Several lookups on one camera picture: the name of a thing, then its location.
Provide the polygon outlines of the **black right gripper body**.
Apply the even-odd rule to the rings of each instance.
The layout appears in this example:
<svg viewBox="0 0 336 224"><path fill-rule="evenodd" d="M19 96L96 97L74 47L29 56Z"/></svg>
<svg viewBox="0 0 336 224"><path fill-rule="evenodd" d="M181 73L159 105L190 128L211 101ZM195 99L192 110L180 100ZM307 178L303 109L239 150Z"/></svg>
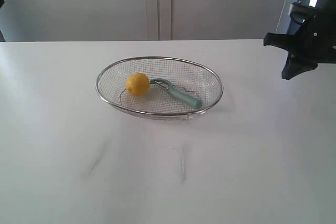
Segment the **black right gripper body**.
<svg viewBox="0 0 336 224"><path fill-rule="evenodd" d="M294 33L299 49L289 55L309 62L335 63L335 6L317 8L314 16L306 19Z"/></svg>

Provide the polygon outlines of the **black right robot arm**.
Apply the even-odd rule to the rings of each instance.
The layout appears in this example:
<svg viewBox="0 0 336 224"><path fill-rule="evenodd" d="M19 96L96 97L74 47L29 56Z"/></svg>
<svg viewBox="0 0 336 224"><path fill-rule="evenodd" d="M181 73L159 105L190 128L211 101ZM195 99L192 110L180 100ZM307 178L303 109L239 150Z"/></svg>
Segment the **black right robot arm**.
<svg viewBox="0 0 336 224"><path fill-rule="evenodd" d="M335 63L335 0L298 0L289 6L286 34L267 33L264 46L285 50L284 80Z"/></svg>

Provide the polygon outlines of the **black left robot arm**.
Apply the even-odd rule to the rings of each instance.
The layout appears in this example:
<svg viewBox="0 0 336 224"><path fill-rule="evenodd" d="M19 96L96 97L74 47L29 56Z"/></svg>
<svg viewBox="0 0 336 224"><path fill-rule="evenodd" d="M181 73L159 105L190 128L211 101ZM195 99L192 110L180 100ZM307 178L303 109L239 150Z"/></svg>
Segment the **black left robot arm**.
<svg viewBox="0 0 336 224"><path fill-rule="evenodd" d="M4 5L5 1L4 0L0 0L0 8Z"/></svg>

